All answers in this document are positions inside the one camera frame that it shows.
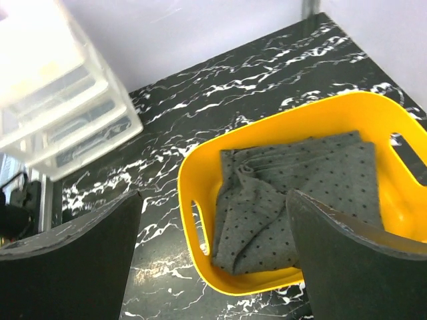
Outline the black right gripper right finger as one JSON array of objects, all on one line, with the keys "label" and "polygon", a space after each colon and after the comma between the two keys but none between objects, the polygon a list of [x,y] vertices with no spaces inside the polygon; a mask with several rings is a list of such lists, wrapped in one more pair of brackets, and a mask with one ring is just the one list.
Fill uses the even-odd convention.
[{"label": "black right gripper right finger", "polygon": [[286,209],[315,319],[426,318],[426,244],[301,191]]}]

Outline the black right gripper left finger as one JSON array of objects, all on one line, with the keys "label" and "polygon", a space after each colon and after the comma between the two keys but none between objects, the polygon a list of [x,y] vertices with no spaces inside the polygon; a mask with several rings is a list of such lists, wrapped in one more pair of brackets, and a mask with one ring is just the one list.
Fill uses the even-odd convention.
[{"label": "black right gripper left finger", "polygon": [[2,319],[118,319],[143,197],[132,191],[1,249]]}]

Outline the grey polka dot cloth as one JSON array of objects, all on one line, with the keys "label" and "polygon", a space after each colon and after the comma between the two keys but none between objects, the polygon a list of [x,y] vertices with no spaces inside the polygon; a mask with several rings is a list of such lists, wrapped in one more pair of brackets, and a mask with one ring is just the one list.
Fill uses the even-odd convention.
[{"label": "grey polka dot cloth", "polygon": [[211,262],[232,275],[297,267],[286,209],[299,190],[328,207],[382,227],[375,146],[351,131],[297,143],[220,153]]}]

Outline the orange plastic basket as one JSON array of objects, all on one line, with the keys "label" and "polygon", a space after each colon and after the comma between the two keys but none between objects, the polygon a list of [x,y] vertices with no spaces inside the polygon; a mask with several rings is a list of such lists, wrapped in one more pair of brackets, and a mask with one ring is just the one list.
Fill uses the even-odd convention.
[{"label": "orange plastic basket", "polygon": [[426,241],[426,187],[421,185],[391,144],[398,133],[426,159],[426,130],[409,112],[379,94],[358,91],[325,98],[266,117],[196,147],[177,177],[181,221],[200,277],[231,296],[251,295],[300,283],[301,271],[279,269],[233,276],[211,264],[216,197],[222,185],[220,151],[257,145],[293,143],[357,130],[376,146],[381,216],[388,232]]}]

